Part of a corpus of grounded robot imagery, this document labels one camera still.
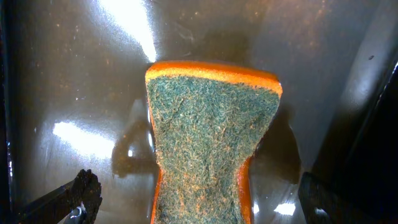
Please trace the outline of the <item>orange green scrub sponge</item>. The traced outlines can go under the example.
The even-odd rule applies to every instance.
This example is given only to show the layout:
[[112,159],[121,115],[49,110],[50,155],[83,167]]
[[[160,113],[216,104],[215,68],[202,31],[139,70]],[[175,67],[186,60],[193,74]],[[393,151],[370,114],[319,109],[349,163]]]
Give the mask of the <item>orange green scrub sponge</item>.
[[271,73],[196,61],[145,74],[159,177],[152,223],[251,223],[248,170],[283,93]]

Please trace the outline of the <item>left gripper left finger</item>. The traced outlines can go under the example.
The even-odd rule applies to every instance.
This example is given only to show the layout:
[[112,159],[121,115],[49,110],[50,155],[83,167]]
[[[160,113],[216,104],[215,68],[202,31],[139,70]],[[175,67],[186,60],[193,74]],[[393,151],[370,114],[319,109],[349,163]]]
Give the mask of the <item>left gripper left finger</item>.
[[90,169],[79,171],[69,183],[26,205],[15,215],[16,223],[87,223],[96,220],[101,183]]

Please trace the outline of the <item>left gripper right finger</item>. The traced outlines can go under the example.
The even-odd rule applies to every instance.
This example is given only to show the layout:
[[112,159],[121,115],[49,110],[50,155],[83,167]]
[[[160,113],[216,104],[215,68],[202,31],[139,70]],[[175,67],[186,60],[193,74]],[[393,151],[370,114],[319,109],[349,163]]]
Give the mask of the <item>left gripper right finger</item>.
[[370,216],[309,172],[302,175],[298,197],[307,223],[373,223]]

